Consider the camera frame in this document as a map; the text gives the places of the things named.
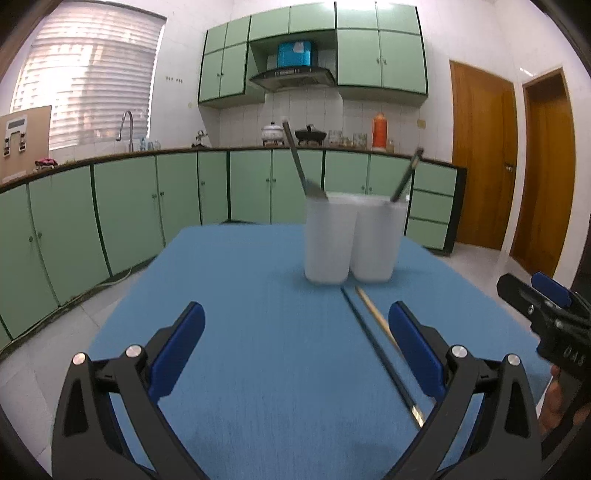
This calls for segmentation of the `right hand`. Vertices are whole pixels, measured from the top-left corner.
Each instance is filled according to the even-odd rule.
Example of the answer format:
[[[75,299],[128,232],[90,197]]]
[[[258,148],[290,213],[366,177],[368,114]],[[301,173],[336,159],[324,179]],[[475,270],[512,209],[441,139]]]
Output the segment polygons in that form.
[[[566,411],[564,395],[559,383],[561,370],[556,365],[552,365],[550,373],[552,379],[545,391],[538,415],[538,425],[542,436],[549,434],[560,424]]]

